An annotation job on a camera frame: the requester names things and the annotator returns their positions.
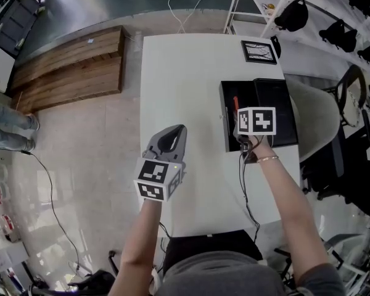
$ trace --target gray floor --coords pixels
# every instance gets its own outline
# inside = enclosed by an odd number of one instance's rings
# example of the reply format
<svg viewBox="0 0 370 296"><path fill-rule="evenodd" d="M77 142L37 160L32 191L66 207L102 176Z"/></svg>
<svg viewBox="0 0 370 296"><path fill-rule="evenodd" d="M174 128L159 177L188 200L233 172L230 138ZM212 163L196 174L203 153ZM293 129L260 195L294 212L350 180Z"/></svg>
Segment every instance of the gray floor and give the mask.
<svg viewBox="0 0 370 296"><path fill-rule="evenodd" d="M193 9L198 0L171 0L173 10ZM232 0L203 0L198 9L229 10ZM28 35L19 60L56 38L129 15L168 10L168 0L45 0L45 13ZM240 0L238 11L258 12L252 0Z"/></svg>

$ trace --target hand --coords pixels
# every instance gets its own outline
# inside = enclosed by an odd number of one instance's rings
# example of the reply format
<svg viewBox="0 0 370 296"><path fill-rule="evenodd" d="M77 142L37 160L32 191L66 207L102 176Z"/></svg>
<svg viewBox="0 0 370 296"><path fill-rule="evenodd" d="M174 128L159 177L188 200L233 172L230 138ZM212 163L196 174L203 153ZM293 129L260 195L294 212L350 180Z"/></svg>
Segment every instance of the hand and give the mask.
<svg viewBox="0 0 370 296"><path fill-rule="evenodd" d="M271 157L276 155L272 148L270 148L267 136L249 136L249 140L251 141L253 146L258 145L258 143L260 142L260 144L257 147L254 147L252 151L258 158Z"/></svg>

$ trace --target gold bracelet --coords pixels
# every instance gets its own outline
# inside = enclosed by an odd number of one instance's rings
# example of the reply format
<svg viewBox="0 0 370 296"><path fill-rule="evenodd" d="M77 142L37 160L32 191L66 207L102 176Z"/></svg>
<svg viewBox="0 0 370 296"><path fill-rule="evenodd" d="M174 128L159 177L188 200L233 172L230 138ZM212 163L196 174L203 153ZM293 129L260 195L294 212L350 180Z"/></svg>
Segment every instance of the gold bracelet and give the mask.
<svg viewBox="0 0 370 296"><path fill-rule="evenodd" d="M277 155L274 155L274 156L271 156L271 157L264 157L264 158L258 159L257 163L260 163L260 162L266 161L266 160L273 160L273 159L279 159L279 157Z"/></svg>

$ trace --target black cable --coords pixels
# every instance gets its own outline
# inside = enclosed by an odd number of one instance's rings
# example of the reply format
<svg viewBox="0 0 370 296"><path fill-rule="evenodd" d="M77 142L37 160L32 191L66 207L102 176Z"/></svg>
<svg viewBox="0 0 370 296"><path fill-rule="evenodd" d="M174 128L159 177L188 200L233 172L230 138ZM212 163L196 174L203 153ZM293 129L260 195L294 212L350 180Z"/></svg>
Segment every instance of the black cable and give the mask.
<svg viewBox="0 0 370 296"><path fill-rule="evenodd" d="M252 151L261 144L263 138L264 138L264 136L262 136L262 139L260 141L259 141L258 138L256 138L256 140L258 141L258 143L255 146L252 146L252 148L247 151L247 155L244 157L244 161L243 161L243 164L242 164L242 170L241 170L241 157L242 157L242 153L240 153L240 157L239 157L239 179L240 179L240 186L241 186L242 192L244 194L244 198L245 198L245 207L247 208L249 217L251 218L252 222L254 223L254 225L257 228L257 230L255 232L255 238L253 240L254 242L256 242L257 237L258 237L258 232L259 232L259 229L260 229L260 223L258 223L256 221L256 219L253 217L252 212L251 212L251 209L249 208L249 200L248 200L248 195L247 195L247 188L245 186L245 162L247 161L248 157L250 157Z"/></svg>
<svg viewBox="0 0 370 296"><path fill-rule="evenodd" d="M164 224L162 224L161 222L159 222L159 226L163 229L163 231L165 232L167 238L171 239L171 236L168 234L168 231L167 231L167 228Z"/></svg>
<svg viewBox="0 0 370 296"><path fill-rule="evenodd" d="M78 249L76 248L74 242L69 238L69 236L67 235L67 232L64 230L62 224L60 223L60 221L59 221L59 219L58 219L58 217L56 215L55 208L54 208L54 201L53 201L54 186L53 186L52 178L51 178L51 175L49 174L48 169L43 165L43 163L39 160L39 158L37 158L37 156L35 154L32 154L29 151L25 151L25 150L10 150L10 149L4 149L4 148L0 148L0 150L15 151L15 152L20 152L21 154L24 154L24 155L32 155L39 162L39 164L45 169L45 172L47 173L48 178L49 178L49 182L51 184L51 206L52 206L52 211L53 211L54 216L56 218L57 224L59 225L59 227L61 228L61 230L65 234L66 238L68 239L68 241L72 244L72 246L75 249L75 253L76 253L75 275L78 275L78 271L80 269L80 256L78 254Z"/></svg>
<svg viewBox="0 0 370 296"><path fill-rule="evenodd" d="M165 232L165 234L166 234L166 236L167 236L167 238L169 238L170 240L171 240L171 236L168 234L168 231L167 231L167 228L166 228L166 226L163 224L163 223L161 223L161 222L159 222L159 226L163 229L163 231ZM158 270L158 273L163 269L163 264L164 264L164 262L165 262L165 258L166 258L166 252L167 252L167 249L165 249L163 246L164 246L164 244L163 244L163 240L164 240L164 237L162 237L161 239L160 239L160 250L162 250L163 251L163 260L162 260L162 264L160 265L160 268L159 268L159 270Z"/></svg>

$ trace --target white table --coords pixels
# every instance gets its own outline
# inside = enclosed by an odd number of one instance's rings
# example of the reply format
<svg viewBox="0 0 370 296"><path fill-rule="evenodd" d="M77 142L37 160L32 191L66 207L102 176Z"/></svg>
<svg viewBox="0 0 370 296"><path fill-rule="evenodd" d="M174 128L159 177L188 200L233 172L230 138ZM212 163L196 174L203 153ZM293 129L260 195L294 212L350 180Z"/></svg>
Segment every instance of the white table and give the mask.
<svg viewBox="0 0 370 296"><path fill-rule="evenodd" d="M141 71L141 151L167 126L184 124L186 175L161 222L171 236L196 236L253 226L239 182L239 152L226 152L219 87L224 80L284 79L280 64L247 63L241 41L268 39L183 34L144 38ZM300 182L298 147L275 148ZM280 220L257 164L245 170L250 209L260 224ZM160 229L159 236L165 236Z"/></svg>

